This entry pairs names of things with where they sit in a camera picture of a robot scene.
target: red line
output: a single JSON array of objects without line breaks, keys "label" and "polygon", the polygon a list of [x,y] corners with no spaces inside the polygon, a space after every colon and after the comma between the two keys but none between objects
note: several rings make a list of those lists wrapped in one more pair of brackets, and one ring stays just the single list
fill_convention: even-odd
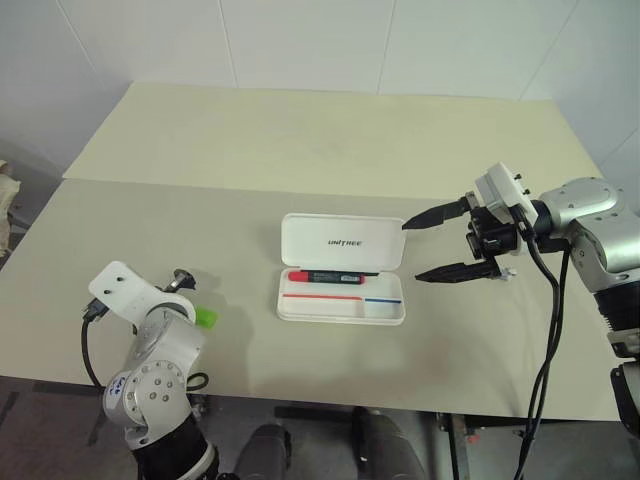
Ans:
[{"label": "red line", "polygon": [[295,298],[328,298],[331,300],[362,300],[362,297],[347,297],[345,295],[307,295],[303,293],[283,293],[282,296]]}]

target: wall tile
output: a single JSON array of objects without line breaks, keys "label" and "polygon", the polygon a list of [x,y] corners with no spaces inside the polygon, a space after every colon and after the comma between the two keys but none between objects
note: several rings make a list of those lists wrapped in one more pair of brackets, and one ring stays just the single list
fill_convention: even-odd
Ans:
[{"label": "wall tile", "polygon": [[553,98],[601,163],[638,128],[637,0],[582,0],[525,99]]},{"label": "wall tile", "polygon": [[241,87],[375,92],[391,0],[223,1]]},{"label": "wall tile", "polygon": [[397,0],[380,93],[519,98],[576,0]]},{"label": "wall tile", "polygon": [[61,0],[105,84],[235,85],[217,0]]},{"label": "wall tile", "polygon": [[624,189],[627,203],[640,215],[640,135],[637,130],[602,162],[600,171],[616,187]]},{"label": "wall tile", "polygon": [[58,170],[75,159],[117,101],[102,88],[53,1],[0,3],[0,69],[4,138],[37,145]]}]

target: logo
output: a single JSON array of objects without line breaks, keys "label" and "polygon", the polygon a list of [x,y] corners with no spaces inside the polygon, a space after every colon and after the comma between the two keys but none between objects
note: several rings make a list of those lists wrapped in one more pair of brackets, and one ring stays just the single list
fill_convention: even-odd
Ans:
[{"label": "logo", "polygon": [[124,385],[124,381],[127,377],[119,377],[111,382],[111,386],[109,387],[109,395],[120,395],[122,391],[122,387]]},{"label": "logo", "polygon": [[341,247],[359,247],[362,245],[361,240],[329,240],[329,245],[340,245]]}]

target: table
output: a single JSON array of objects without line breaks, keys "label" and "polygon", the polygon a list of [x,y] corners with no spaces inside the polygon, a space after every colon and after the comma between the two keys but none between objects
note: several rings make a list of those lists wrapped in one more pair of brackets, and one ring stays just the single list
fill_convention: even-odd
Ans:
[{"label": "table", "polygon": [[[411,232],[398,327],[275,316],[279,225],[289,212],[409,216],[473,188],[504,161],[534,195],[597,169],[549,102],[251,91],[134,84],[0,272],[0,374],[88,383],[80,356],[88,282],[109,261],[220,314],[199,368],[206,392],[445,411],[526,414],[551,292],[528,257],[510,282],[431,285],[413,275],[471,262],[457,219]],[[546,256],[558,271],[557,255]],[[574,271],[547,418],[617,418],[618,364]],[[123,361],[130,326],[90,331],[98,376]]]},{"label": "table", "polygon": [[458,198],[497,162],[534,195],[600,176],[549,101],[133,84],[65,177]]},{"label": "table", "polygon": [[[408,238],[407,318],[398,327],[291,323],[275,302],[279,224],[291,210],[407,218],[434,200],[250,192],[67,180],[0,275],[0,374],[88,383],[80,355],[87,283],[109,261],[166,283],[176,267],[197,278],[194,303],[219,312],[198,368],[211,394],[485,415],[526,412],[542,361],[551,293],[527,257],[516,279],[430,285],[412,275],[471,261],[458,219]],[[548,256],[558,270],[557,256]],[[563,342],[548,418],[614,419],[617,364],[591,295],[569,275]],[[130,325],[105,317],[90,351],[106,382],[124,359]]]}]

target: cable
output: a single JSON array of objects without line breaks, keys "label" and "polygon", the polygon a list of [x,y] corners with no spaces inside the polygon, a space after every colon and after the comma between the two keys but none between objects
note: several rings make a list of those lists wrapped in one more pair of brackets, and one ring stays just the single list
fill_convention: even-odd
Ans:
[{"label": "cable", "polygon": [[527,412],[527,424],[522,436],[522,444],[520,446],[518,468],[514,475],[514,480],[522,480],[522,472],[524,470],[525,462],[529,455],[529,451],[531,450],[533,441],[535,440],[535,435],[538,431],[538,427],[540,426],[540,423],[542,421],[542,411],[544,409],[547,386],[549,383],[551,361],[553,360],[553,357],[560,344],[560,335],[562,333],[562,325],[564,320],[564,289],[566,285],[567,271],[569,266],[570,247],[567,245],[567,247],[564,249],[564,253],[562,256],[562,266],[560,269],[560,282],[558,282],[558,280],[556,280],[554,275],[542,260],[540,252],[538,251],[535,244],[534,230],[527,218],[523,215],[521,209],[511,209],[511,214],[518,224],[523,239],[525,239],[525,241],[527,242],[527,247],[531,258],[533,259],[540,272],[549,282],[553,293],[551,321],[549,323],[549,334],[547,337],[547,350],[545,354],[545,360],[542,363],[538,374],[536,375],[536,379],[533,385],[531,400],[529,402],[529,409]]},{"label": "cable", "polygon": [[[189,382],[195,378],[201,378],[202,381],[196,385],[189,386]],[[209,375],[204,372],[196,372],[192,375],[189,375],[187,378],[187,392],[195,392],[196,390],[202,390],[204,387],[209,385]]]},{"label": "cable", "polygon": [[91,383],[96,388],[102,388],[100,384],[100,380],[96,377],[95,372],[93,371],[93,367],[91,366],[91,358],[89,358],[89,346],[87,342],[87,337],[89,333],[89,325],[92,320],[85,318],[82,320],[82,330],[80,332],[80,344],[82,346],[82,361],[84,362],[84,368],[87,370],[87,374],[91,379]]}]

